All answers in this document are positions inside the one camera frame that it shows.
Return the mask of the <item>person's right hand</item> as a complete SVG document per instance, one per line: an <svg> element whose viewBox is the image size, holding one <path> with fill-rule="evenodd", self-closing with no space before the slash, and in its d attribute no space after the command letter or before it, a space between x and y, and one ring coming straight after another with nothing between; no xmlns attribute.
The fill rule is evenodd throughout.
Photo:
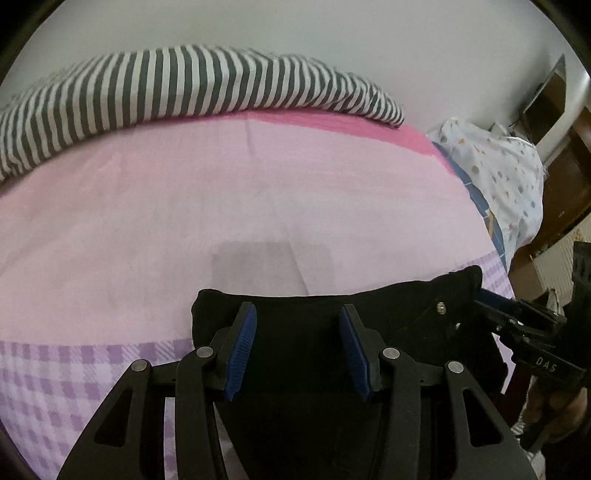
<svg viewBox="0 0 591 480"><path fill-rule="evenodd" d="M560 441L583 425L588 407L586 387L556 386L549 379L535 377L522 415L525 432Z"/></svg>

